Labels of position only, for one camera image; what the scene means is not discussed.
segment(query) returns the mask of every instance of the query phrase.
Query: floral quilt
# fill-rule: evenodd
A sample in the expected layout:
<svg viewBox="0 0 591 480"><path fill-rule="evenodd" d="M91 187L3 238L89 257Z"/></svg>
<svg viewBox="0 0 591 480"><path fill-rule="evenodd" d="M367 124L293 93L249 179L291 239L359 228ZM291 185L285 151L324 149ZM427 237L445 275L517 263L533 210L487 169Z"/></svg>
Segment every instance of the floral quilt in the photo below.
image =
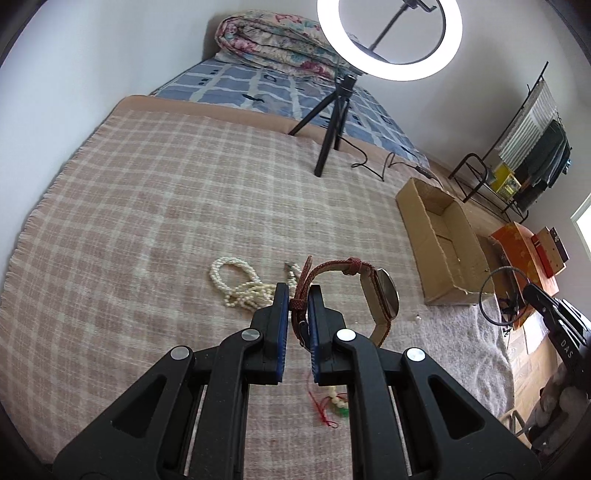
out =
<svg viewBox="0 0 591 480"><path fill-rule="evenodd" d="M328 81L352 69L330 46L320 24L299 15L242 12L220 23L216 41L221 48L216 58L227 63Z"/></svg>

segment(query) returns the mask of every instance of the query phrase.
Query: open cardboard box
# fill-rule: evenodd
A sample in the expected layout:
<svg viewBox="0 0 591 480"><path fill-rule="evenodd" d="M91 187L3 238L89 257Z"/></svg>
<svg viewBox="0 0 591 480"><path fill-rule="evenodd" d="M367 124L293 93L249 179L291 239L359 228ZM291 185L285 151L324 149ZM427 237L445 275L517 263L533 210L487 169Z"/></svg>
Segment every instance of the open cardboard box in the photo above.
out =
<svg viewBox="0 0 591 480"><path fill-rule="evenodd" d="M428 305L474 305L490 273L459 202L439 188L410 179L396 195ZM483 297L494 294L488 282Z"/></svg>

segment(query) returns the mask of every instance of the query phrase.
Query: black ring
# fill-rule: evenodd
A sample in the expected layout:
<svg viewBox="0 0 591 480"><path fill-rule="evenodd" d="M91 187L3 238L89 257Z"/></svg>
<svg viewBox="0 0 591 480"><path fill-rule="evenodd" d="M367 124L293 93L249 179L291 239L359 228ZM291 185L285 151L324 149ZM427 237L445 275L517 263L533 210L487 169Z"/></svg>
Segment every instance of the black ring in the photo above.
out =
<svg viewBox="0 0 591 480"><path fill-rule="evenodd" d="M529 277L527 275L525 275L525 273L523 272L523 270L520 270L519 268L515 268L512 267L510 265L506 265L504 267L499 267L495 270L493 270L490 275L488 275L488 277L486 278L485 282L482 284L482 287L480 288L480 292L478 294L478 306L480 307L480 311L482 312L482 314L484 315L484 318L491 324L493 325L497 325L498 327L511 327L514 325L515 322L517 322L518 320L521 320L521 318L523 317L523 315L525 314L525 310L524 312L519 315L516 319L511 320L510 322L496 322L493 319L491 319L485 312L484 312L484 308L482 307L482 292L484 291L484 287L486 287L486 284L489 282L489 280L492 279L493 275L499 273L500 271L503 270L511 270L514 272L517 272L519 274L521 274L526 280L527 283L531 283L531 280L529 279Z"/></svg>

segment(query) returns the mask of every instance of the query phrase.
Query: red box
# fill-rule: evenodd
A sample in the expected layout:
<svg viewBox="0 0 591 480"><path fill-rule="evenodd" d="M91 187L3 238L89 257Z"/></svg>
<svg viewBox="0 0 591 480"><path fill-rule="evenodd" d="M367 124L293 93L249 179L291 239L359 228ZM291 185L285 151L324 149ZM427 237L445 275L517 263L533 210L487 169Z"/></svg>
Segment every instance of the red box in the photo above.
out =
<svg viewBox="0 0 591 480"><path fill-rule="evenodd" d="M546 276L551 278L554 276L554 272L552 271L552 266L550 265L550 261L548 260L548 256L546 255L546 250L542 247L540 239L537 235L531 237L531 241L534 244L535 251L538 252L538 256L540 261L542 262L542 267L544 267L544 271L546 272Z"/></svg>

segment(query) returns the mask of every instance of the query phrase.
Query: wire ring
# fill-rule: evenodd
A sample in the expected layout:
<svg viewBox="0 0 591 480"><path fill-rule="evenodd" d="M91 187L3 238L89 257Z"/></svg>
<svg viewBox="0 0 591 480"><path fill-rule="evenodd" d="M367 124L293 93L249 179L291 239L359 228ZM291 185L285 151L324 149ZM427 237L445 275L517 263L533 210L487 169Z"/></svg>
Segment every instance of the wire ring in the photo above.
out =
<svg viewBox="0 0 591 480"><path fill-rule="evenodd" d="M356 46L347 35L339 14L340 0L318 0L317 13L322 31L330 45L362 72L387 80L409 81L429 77L445 68L462 42L462 14L456 0L439 0L445 18L445 32L438 48L427 58L410 64L392 64L377 60Z"/></svg>
<svg viewBox="0 0 591 480"><path fill-rule="evenodd" d="M513 326L513 325L515 324L515 322L519 321L519 320L520 320L520 319L523 317L523 315L524 315L525 311L524 311L524 312L523 312L521 315L519 315L519 316L518 316L516 319L514 319L514 320L511 320L511 321L509 321L509 322L496 322L496 321L494 321L493 319L491 319L491 318L490 318L490 317L489 317L489 316L488 316L488 315L485 313L485 311L484 311L484 308L482 307L482 293L483 293L483 291L484 291L484 287L486 287L486 284L489 282L489 280L491 280L491 279L492 279L492 277L493 277L494 275L496 275L497 273L499 273L499 272L501 272L501 271L503 271L503 270L511 270L511 271L517 272L517 273L518 273L518 274L520 274L520 275L521 275L521 276L522 276L524 279L526 279L526 280L527 280L527 283L528 283L528 284L530 284L530 283L531 283L531 280L529 279L529 277L528 277L527 275L525 275L525 273L523 272L523 270L520 270L519 268L512 267L512 266L510 266L510 265L506 265L506 266L504 266L504 267L499 267L499 268L496 268L495 270L493 270L493 271L492 271L492 272L491 272L491 273L488 275L488 277L486 278L485 282L482 284L482 287L480 288L480 292L479 292L479 294L478 294L478 306L480 307L480 312L481 312L481 313L484 315L484 318L486 319L486 321L487 321L487 322L489 322L489 323L491 323L491 324L493 324L493 325L496 325L497 327L511 327L511 326Z"/></svg>

